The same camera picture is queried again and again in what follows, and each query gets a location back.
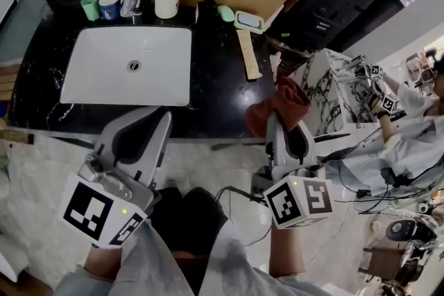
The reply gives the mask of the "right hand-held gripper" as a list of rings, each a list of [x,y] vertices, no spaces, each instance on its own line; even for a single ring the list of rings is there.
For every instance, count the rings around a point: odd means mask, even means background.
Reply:
[[[302,168],[297,168],[299,159],[288,153],[280,117],[276,112],[269,116],[266,153],[271,170],[254,175],[251,182],[250,193],[265,201],[278,229],[307,227],[333,214],[332,182],[306,169],[317,164],[316,143],[303,121],[299,128],[307,142]]]

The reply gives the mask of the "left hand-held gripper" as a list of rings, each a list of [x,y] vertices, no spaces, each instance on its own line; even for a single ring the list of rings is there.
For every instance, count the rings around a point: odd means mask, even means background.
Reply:
[[[128,175],[88,154],[67,178],[60,220],[96,247],[121,248],[157,202],[147,186],[162,163],[172,124],[171,112],[160,106],[140,107],[109,122],[96,142],[97,154]]]

